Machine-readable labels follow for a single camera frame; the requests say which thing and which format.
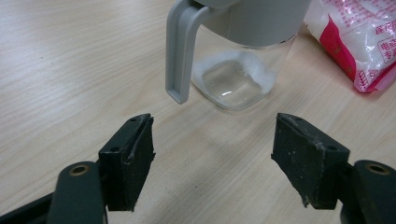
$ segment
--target pink packaging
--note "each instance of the pink packaging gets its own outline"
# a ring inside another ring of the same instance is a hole
[[[359,91],[396,78],[395,0],[312,0],[304,22]]]

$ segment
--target wooden table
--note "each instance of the wooden table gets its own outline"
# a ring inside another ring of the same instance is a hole
[[[155,118],[157,153],[135,211],[110,223],[340,223],[304,208],[270,159],[276,113],[302,117],[351,149],[350,163],[396,167],[396,85],[361,94],[302,29],[276,85],[256,105],[220,109],[195,88],[164,90],[173,0],[2,1],[0,214],[54,190],[125,120]]]

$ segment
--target clear plastic container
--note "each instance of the clear plastic container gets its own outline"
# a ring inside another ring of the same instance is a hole
[[[191,79],[209,100],[240,110],[259,102],[276,82],[294,36],[268,47],[238,45],[201,26],[195,42]]]

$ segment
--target wood grain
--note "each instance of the wood grain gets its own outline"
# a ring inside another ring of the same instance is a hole
[[[225,111],[191,88],[164,90],[172,0],[2,1],[0,214],[53,191],[59,172],[95,161],[130,117],[151,113],[156,159],[134,213],[110,223],[340,223],[304,208],[271,161],[276,113],[307,119],[367,159],[396,167],[396,85],[361,94],[303,28],[275,87]]]

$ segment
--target gray handle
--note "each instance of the gray handle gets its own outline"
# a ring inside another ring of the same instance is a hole
[[[207,19],[226,12],[193,0],[180,0],[169,12],[166,27],[166,91],[179,104],[189,98],[195,37]]]

